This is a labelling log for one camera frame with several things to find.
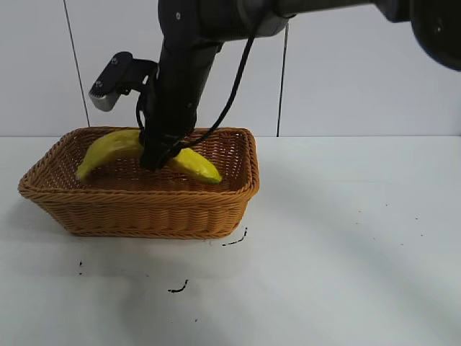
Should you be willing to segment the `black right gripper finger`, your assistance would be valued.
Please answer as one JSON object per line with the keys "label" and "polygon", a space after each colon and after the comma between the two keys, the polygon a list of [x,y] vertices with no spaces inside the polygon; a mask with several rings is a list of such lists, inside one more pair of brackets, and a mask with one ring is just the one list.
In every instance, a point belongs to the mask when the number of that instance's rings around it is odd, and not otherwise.
{"label": "black right gripper finger", "polygon": [[140,165],[148,170],[160,170],[180,152],[180,137],[155,136],[144,133],[141,137],[143,153]]}

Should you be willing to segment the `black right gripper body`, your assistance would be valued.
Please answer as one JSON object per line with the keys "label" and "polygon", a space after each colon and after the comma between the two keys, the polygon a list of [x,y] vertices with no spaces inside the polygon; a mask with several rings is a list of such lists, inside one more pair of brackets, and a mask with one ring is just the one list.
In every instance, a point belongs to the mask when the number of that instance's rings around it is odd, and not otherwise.
{"label": "black right gripper body", "polygon": [[145,123],[145,144],[173,144],[193,132],[218,41],[164,38]]}

